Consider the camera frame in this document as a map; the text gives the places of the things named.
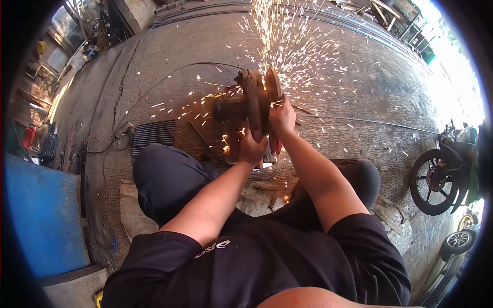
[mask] metal grate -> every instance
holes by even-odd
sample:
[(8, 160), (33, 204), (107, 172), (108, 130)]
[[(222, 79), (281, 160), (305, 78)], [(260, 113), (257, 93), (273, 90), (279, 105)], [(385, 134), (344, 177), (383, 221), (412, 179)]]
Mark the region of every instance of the metal grate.
[(132, 160), (146, 146), (159, 143), (173, 146), (176, 120), (137, 125), (132, 142)]

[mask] bundle of metal bars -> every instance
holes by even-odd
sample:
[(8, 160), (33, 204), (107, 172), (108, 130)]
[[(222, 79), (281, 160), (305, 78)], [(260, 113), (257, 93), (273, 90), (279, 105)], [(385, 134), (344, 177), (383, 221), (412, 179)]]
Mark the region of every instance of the bundle of metal bars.
[(159, 143), (173, 146), (176, 120), (137, 125), (132, 142), (132, 160), (146, 146)]
[[(174, 22), (188, 20), (197, 17), (211, 16), (211, 15), (220, 15), (220, 14), (233, 14), (233, 13), (249, 13), (250, 8), (246, 7), (250, 2), (222, 2), (210, 5), (203, 5), (199, 7), (194, 7), (190, 9), (180, 10), (178, 12), (158, 15), (154, 21), (153, 28), (161, 27), (164, 25), (168, 25)], [(222, 7), (229, 6), (238, 6), (241, 5), (241, 9), (221, 9)], [(294, 9), (301, 8), (299, 5), (291, 5), (291, 4), (282, 4), (283, 7)], [(218, 11), (207, 11), (206, 13), (197, 13), (190, 14), (195, 11), (211, 9), (211, 8), (219, 8)], [(303, 17), (314, 17), (317, 16), (317, 21), (330, 23), (332, 25), (340, 26), (345, 29), (354, 31), (356, 33), (360, 33), (362, 35), (368, 36), (370, 39), (374, 39), (381, 44), (384, 44), (394, 51), (400, 53), (404, 57), (408, 58), (411, 61), (420, 63), (417, 59), (416, 55), (407, 47), (404, 46), (399, 40), (391, 36), (387, 31), (381, 29), (379, 27), (375, 27), (371, 22), (362, 21), (360, 16), (356, 16), (354, 14), (344, 16), (344, 13), (333, 9), (330, 7), (324, 8), (324, 12), (322, 12), (316, 6), (307, 6), (305, 9), (305, 13), (302, 14)]]

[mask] leg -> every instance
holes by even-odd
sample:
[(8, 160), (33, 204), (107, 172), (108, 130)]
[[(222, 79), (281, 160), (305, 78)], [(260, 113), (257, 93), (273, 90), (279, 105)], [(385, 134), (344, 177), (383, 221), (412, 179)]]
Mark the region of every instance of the leg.
[[(366, 160), (331, 160), (349, 181), (367, 209), (375, 203), (380, 190), (380, 177), (375, 166)], [(310, 196), (301, 183), (291, 193), (291, 201), (272, 214), (263, 216), (292, 226), (300, 231), (322, 230)]]
[[(219, 171), (211, 163), (199, 163), (187, 153), (161, 144), (147, 146), (134, 163), (139, 205), (159, 227), (175, 217), (199, 190), (217, 177)], [(243, 217), (238, 209), (233, 214), (230, 218), (235, 221), (237, 216)]]

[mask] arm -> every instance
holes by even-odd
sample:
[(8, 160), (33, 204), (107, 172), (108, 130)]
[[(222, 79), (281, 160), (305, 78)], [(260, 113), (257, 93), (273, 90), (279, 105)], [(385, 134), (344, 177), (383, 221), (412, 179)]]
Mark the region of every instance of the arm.
[(159, 231), (185, 234), (204, 247), (219, 237), (224, 223), (233, 212), (248, 175), (262, 160), (267, 140), (253, 140), (247, 125), (240, 143), (239, 161), (220, 177), (207, 184), (172, 220)]
[(271, 108), (269, 121), (315, 205), (324, 231), (346, 216), (369, 214), (339, 169), (294, 133), (296, 114), (289, 99), (285, 95), (282, 98), (282, 106)]

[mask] tire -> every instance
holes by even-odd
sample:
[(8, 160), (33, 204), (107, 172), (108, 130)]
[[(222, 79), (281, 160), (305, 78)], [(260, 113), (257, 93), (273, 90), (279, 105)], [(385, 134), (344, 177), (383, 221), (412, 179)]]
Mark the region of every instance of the tire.
[(438, 205), (430, 205), (427, 201), (425, 201), (419, 191), (417, 186), (417, 177), (418, 172), (420, 171), (423, 164), (429, 160), (440, 159), (445, 162), (447, 166), (452, 168), (458, 168), (457, 160), (447, 152), (443, 150), (433, 149), (423, 153), (418, 157), (416, 162), (414, 163), (413, 169), (411, 170), (411, 174), (409, 176), (409, 188), (411, 190), (411, 196), (413, 197), (413, 201), (416, 206), (425, 214), (436, 216), (444, 213), (454, 202), (454, 199), (457, 195), (457, 190), (459, 189), (459, 181), (458, 179), (452, 182), (452, 187), (450, 189), (450, 194), (446, 199), (438, 204)]
[[(463, 222), (464, 220), (469, 220), (471, 222), (470, 225), (468, 226), (463, 226)], [(476, 223), (474, 223), (474, 218), (472, 216), (472, 214), (466, 214), (464, 215), (460, 221), (459, 221), (459, 226), (457, 227), (457, 231), (461, 231), (462, 229), (465, 229), (465, 228), (468, 228), (468, 227), (472, 227), (473, 225), (475, 225)]]
[(440, 257), (443, 261), (447, 262), (450, 256), (463, 254), (468, 251), (474, 244), (474, 241), (475, 238), (467, 230), (454, 232), (443, 241), (442, 248), (440, 249)]

